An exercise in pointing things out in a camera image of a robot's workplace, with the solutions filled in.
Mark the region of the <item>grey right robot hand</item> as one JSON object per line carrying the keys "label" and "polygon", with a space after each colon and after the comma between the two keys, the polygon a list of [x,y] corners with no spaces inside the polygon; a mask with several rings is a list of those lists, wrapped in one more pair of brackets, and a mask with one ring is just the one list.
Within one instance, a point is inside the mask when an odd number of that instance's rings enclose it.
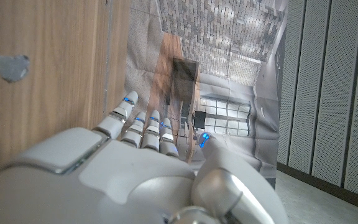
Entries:
{"label": "grey right robot hand", "polygon": [[250,162],[211,133],[198,171],[181,161],[168,119],[128,93],[93,129],[71,128],[0,170],[0,223],[286,223],[283,203]]}

